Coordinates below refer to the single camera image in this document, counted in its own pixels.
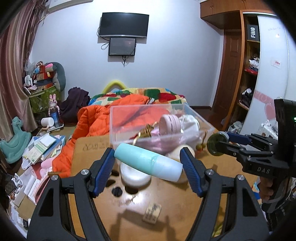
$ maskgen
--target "small fan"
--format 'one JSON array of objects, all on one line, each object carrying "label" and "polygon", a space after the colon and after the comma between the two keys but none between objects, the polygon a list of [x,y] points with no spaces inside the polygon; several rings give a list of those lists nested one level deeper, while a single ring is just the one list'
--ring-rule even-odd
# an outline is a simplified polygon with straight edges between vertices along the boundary
[{"label": "small fan", "polygon": [[29,86],[32,85],[32,78],[31,78],[31,76],[27,75],[25,77],[25,84],[26,84],[27,87],[29,87]]}]

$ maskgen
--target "colorful quilt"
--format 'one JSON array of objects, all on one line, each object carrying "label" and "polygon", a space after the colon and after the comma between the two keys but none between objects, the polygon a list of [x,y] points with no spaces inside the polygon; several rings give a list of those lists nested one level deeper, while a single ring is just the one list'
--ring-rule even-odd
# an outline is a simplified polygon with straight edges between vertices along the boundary
[{"label": "colorful quilt", "polygon": [[109,92],[107,94],[99,94],[94,96],[89,105],[101,105],[106,106],[113,101],[123,98],[130,94],[139,94],[144,95],[150,98],[150,100],[154,100],[153,103],[156,104],[183,104],[186,103],[185,96],[178,95],[173,93],[172,91],[165,88],[128,88],[124,90],[119,90],[116,92]]}]

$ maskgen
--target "book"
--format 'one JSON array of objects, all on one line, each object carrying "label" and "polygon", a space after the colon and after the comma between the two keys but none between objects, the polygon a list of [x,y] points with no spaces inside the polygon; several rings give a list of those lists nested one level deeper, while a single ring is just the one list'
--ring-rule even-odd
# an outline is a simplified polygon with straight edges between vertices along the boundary
[{"label": "book", "polygon": [[66,136],[60,136],[60,140],[62,140],[61,148],[66,144]]},{"label": "book", "polygon": [[52,127],[50,127],[50,128],[48,128],[48,130],[47,130],[47,132],[51,132],[51,131],[55,131],[55,130],[59,130],[59,129],[61,129],[61,128],[63,128],[64,127],[64,123],[63,124],[59,124],[58,126],[52,126]]},{"label": "book", "polygon": [[40,139],[34,141],[34,146],[24,154],[24,157],[29,159],[32,164],[35,164],[54,142],[54,137],[44,135]]},{"label": "book", "polygon": [[44,154],[41,157],[41,160],[44,161],[46,158],[51,157],[52,153],[57,149],[58,146],[62,144],[62,141],[56,137],[54,143],[44,152]]},{"label": "book", "polygon": [[22,169],[26,170],[29,166],[32,165],[32,162],[30,162],[29,159],[26,158],[28,152],[35,146],[35,144],[38,142],[38,140],[41,137],[32,137],[32,139],[30,140],[28,146],[26,147],[23,155],[22,155]]}]

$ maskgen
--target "small paper label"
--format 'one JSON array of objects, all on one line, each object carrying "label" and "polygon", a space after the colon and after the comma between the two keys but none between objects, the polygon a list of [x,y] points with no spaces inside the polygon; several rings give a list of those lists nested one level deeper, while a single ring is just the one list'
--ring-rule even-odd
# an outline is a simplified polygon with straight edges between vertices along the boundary
[{"label": "small paper label", "polygon": [[279,60],[272,60],[272,61],[271,61],[271,65],[272,65],[273,67],[276,67],[276,68],[278,68],[278,69],[281,69],[281,62],[280,62]]},{"label": "small paper label", "polygon": [[143,221],[155,224],[161,211],[161,205],[150,203],[143,216]]}]

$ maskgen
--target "hand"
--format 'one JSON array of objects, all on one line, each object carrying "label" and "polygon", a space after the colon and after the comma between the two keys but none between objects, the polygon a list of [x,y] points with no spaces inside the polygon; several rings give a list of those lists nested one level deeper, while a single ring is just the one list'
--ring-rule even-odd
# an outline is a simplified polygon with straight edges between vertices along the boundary
[{"label": "hand", "polygon": [[270,188],[272,186],[273,180],[260,177],[260,184],[259,184],[259,196],[262,200],[267,201],[269,200],[270,196],[273,195],[273,190]]}]

